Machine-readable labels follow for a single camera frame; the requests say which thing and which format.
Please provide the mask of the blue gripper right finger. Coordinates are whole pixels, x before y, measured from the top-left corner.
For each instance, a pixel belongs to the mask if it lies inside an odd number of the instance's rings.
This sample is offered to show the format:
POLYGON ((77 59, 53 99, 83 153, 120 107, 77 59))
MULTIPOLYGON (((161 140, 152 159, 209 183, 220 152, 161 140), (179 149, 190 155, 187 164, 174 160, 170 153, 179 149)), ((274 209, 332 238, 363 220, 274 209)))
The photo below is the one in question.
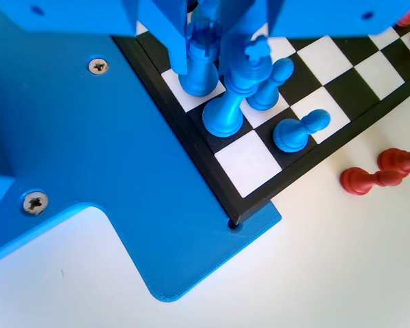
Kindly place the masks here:
POLYGON ((219 73, 225 74, 230 59, 240 45, 266 23, 266 1, 222 1, 221 2, 221 43, 219 73))

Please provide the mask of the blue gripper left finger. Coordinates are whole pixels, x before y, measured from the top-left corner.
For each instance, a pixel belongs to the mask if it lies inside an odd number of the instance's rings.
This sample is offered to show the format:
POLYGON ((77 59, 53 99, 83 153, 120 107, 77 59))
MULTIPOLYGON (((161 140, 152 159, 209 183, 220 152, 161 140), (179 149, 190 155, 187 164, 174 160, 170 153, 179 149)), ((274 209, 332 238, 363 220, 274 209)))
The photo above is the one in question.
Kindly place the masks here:
POLYGON ((166 48, 172 70, 187 73, 187 1, 140 1, 138 21, 166 48))

